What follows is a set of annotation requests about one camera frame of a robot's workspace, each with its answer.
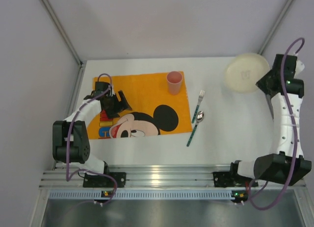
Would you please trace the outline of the orange cartoon cloth placemat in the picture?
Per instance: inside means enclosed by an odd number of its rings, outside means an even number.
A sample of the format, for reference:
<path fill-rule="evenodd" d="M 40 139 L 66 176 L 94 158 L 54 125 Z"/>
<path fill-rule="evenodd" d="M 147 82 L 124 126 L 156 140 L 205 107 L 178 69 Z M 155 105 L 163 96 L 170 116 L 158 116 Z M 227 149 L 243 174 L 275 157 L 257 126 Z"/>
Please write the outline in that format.
<path fill-rule="evenodd" d="M 144 137 L 192 131 L 189 103 L 184 82 L 180 92 L 168 91 L 167 73 L 94 78 L 112 82 L 114 92 L 123 91 L 131 111 L 124 110 L 119 118 L 109 119 L 98 114 L 87 128 L 89 139 Z"/>

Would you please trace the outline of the pink plastic cup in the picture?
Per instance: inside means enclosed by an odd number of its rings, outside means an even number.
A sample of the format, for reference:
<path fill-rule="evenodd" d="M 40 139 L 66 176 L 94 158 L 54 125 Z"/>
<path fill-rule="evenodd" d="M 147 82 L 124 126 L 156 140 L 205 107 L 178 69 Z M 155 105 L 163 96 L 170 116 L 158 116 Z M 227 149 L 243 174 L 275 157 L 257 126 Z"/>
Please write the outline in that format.
<path fill-rule="evenodd" d="M 168 91 L 172 95 L 177 95 L 180 92 L 183 76 L 180 72 L 172 71 L 166 76 Z"/>

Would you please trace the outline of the cream round plate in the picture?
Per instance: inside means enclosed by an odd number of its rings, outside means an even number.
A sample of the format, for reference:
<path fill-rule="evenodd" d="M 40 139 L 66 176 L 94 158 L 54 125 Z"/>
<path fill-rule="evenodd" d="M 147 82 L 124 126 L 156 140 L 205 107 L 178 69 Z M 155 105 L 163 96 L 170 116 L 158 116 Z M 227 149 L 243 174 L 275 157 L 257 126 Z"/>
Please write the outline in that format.
<path fill-rule="evenodd" d="M 270 70 L 268 61 L 256 53 L 236 56 L 224 71 L 226 87 L 237 93 L 253 93 L 256 83 Z"/>

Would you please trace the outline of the green handled fork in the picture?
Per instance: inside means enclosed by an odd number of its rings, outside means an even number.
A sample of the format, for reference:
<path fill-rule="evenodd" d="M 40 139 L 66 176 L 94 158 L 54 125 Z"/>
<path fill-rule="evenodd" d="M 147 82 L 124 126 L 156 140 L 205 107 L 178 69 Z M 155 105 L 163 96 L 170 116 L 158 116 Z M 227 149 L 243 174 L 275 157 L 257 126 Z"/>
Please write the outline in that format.
<path fill-rule="evenodd" d="M 197 103 L 197 106 L 196 106 L 196 109 L 194 111 L 194 115 L 193 115 L 193 118 L 192 118 L 192 123 L 195 122 L 196 120 L 196 116 L 197 116 L 197 113 L 198 113 L 198 109 L 199 109 L 199 106 L 204 98 L 204 95 L 205 95 L 205 91 L 204 90 L 201 90 L 200 91 L 200 94 L 199 94 L 199 97 L 198 97 L 198 103 Z"/>

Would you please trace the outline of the green handled spoon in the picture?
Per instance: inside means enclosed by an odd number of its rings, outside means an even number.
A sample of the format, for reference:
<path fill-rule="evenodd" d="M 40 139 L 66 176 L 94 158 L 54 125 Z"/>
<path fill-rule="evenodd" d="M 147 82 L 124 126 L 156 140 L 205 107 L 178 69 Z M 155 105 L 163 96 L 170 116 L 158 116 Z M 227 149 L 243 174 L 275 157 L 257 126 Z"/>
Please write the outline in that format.
<path fill-rule="evenodd" d="M 190 137 L 189 137 L 189 140 L 188 140 L 188 142 L 187 142 L 187 145 L 186 145 L 187 147 L 190 146 L 191 141 L 192 141 L 192 139 L 193 139 L 193 136 L 194 136 L 194 134 L 195 134 L 195 132 L 196 132 L 196 130 L 197 130 L 198 124 L 204 119 L 204 117 L 205 117 L 205 114 L 204 114 L 203 111 L 199 111 L 199 112 L 197 113 L 193 131 L 192 131 L 192 133 L 191 133 L 191 135 L 190 135 Z"/>

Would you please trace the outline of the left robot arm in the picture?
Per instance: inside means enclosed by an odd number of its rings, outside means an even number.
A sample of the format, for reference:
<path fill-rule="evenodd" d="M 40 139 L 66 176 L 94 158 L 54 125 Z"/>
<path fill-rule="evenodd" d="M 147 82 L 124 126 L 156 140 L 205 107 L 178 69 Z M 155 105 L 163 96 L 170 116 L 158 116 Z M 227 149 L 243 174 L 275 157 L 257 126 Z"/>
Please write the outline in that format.
<path fill-rule="evenodd" d="M 95 90 L 85 96 L 81 105 L 66 119 L 54 122 L 52 126 L 52 155 L 55 161 L 66 164 L 66 179 L 70 165 L 78 167 L 79 172 L 93 175 L 109 175 L 108 164 L 91 154 L 87 128 L 101 112 L 109 119 L 118 118 L 124 110 L 131 110 L 122 90 L 114 92 L 112 84 L 103 81 L 95 83 Z"/>

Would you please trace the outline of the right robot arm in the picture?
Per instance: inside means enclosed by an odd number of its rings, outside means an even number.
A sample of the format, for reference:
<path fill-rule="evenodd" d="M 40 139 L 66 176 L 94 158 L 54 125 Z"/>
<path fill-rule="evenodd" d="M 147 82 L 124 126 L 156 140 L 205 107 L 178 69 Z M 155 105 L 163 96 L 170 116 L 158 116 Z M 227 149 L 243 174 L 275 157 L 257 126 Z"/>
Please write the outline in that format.
<path fill-rule="evenodd" d="M 304 81 L 296 79 L 297 57 L 277 54 L 272 69 L 256 86 L 271 98 L 274 135 L 269 154 L 253 161 L 237 160 L 230 165 L 230 173 L 236 179 L 250 181 L 261 179 L 285 184 L 296 152 L 296 161 L 289 185 L 301 180 L 312 169 L 312 163 L 304 159 L 300 144 L 300 107 L 304 96 Z"/>

